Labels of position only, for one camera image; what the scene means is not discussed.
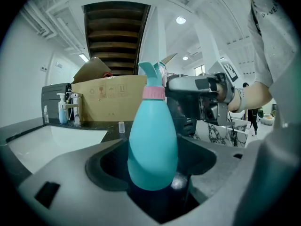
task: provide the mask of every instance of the pink bottle collar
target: pink bottle collar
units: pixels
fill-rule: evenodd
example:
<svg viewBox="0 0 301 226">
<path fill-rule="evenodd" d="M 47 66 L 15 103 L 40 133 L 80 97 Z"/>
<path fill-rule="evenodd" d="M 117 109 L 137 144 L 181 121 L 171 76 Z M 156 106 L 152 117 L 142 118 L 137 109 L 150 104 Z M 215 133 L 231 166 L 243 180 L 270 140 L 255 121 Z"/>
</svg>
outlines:
<svg viewBox="0 0 301 226">
<path fill-rule="evenodd" d="M 165 100 L 165 88 L 157 86 L 145 86 L 143 89 L 143 99 Z"/>
</svg>

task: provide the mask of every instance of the window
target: window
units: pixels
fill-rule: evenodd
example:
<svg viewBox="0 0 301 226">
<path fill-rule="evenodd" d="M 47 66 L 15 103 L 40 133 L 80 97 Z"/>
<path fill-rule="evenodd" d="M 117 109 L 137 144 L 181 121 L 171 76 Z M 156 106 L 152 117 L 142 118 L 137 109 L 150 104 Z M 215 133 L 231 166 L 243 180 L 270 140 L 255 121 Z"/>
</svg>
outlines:
<svg viewBox="0 0 301 226">
<path fill-rule="evenodd" d="M 201 65 L 194 69 L 195 76 L 199 76 L 201 73 L 205 73 L 205 65 Z"/>
</svg>

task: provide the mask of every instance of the floor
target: floor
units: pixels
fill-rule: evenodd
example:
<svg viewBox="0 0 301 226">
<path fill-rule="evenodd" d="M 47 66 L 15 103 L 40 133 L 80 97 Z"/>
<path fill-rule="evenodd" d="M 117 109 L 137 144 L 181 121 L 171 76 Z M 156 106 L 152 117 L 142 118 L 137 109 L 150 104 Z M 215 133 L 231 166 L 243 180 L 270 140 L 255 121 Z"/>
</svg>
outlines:
<svg viewBox="0 0 301 226">
<path fill-rule="evenodd" d="M 267 125 L 261 124 L 260 121 L 257 122 L 257 124 L 258 124 L 257 136 L 256 137 L 252 136 L 252 130 L 254 130 L 254 128 L 252 126 L 250 135 L 248 136 L 248 139 L 246 141 L 246 147 L 252 141 L 263 140 L 273 130 L 273 126 L 267 126 Z"/>
</svg>

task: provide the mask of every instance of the faucet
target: faucet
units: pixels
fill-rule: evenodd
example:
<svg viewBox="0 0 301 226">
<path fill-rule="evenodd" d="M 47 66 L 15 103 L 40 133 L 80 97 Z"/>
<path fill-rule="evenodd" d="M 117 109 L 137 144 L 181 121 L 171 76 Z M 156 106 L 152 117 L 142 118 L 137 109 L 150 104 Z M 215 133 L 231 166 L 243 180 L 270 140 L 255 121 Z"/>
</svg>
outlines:
<svg viewBox="0 0 301 226">
<path fill-rule="evenodd" d="M 63 106 L 63 109 L 73 109 L 73 115 L 74 115 L 74 123 L 80 124 L 80 118 L 81 118 L 81 108 L 82 108 L 82 97 L 83 95 L 80 93 L 71 93 L 71 98 L 73 103 L 72 104 L 65 104 Z"/>
</svg>

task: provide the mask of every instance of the box flap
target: box flap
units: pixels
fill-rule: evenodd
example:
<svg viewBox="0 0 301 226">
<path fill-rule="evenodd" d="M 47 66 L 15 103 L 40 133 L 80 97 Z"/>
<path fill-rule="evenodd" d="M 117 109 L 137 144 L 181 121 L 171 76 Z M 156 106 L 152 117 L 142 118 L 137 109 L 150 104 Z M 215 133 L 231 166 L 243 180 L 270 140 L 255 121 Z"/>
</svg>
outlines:
<svg viewBox="0 0 301 226">
<path fill-rule="evenodd" d="M 161 62 L 162 62 L 163 64 L 166 65 L 166 64 L 167 64 L 170 60 L 172 60 L 176 55 L 177 55 L 177 54 L 169 55 L 169 56 L 167 56 L 166 58 L 162 59 Z"/>
<path fill-rule="evenodd" d="M 111 69 L 99 58 L 91 58 L 73 76 L 72 84 L 102 78 L 105 72 L 110 71 Z"/>
</svg>

